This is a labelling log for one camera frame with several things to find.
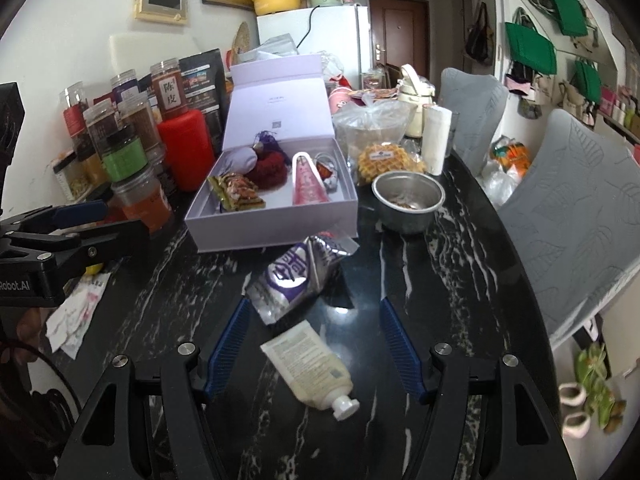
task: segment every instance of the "floor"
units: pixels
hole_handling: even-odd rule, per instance
[[[566,341],[554,352],[559,383],[575,381],[574,358],[578,352],[578,345],[573,339]],[[622,376],[612,378],[608,384],[617,399],[626,399],[624,421],[615,433],[606,435],[598,427],[594,415],[591,420],[591,429],[583,439],[564,439],[578,480],[598,480],[603,475],[626,442],[640,415],[639,369],[633,371],[626,379]]]

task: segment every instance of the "metal bowl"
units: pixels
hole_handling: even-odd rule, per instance
[[[383,225],[403,235],[424,232],[444,202],[443,187],[433,178],[411,171],[390,171],[372,184]]]

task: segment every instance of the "refrigerator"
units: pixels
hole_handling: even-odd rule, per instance
[[[372,67],[369,7],[315,7],[258,16],[260,43],[287,33],[296,44],[308,33],[298,47],[300,54],[335,54],[351,87],[361,88],[360,74]]]

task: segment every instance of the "lavender box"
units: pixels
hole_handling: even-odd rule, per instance
[[[308,152],[333,155],[338,163],[338,190],[331,202],[293,206],[293,184],[261,192],[264,209],[220,212],[220,201],[204,182],[185,222],[198,252],[207,253],[294,244],[337,225],[356,237],[358,197],[335,140],[319,54],[291,56],[231,67],[234,92],[226,122],[223,152],[210,175],[224,166],[227,153],[252,146],[256,134],[274,132],[289,156]]]

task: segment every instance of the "screw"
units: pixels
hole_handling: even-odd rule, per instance
[[[511,368],[518,366],[518,358],[515,355],[507,354],[502,358],[502,362]]]
[[[436,346],[434,346],[434,348],[440,355],[449,355],[451,354],[451,352],[453,352],[453,348],[451,348],[451,345],[449,343],[436,343]]]
[[[193,343],[182,343],[178,346],[178,354],[180,355],[191,355],[196,351],[196,345]]]
[[[129,362],[129,358],[126,355],[116,355],[111,361],[111,364],[116,368],[122,368],[125,364]]]

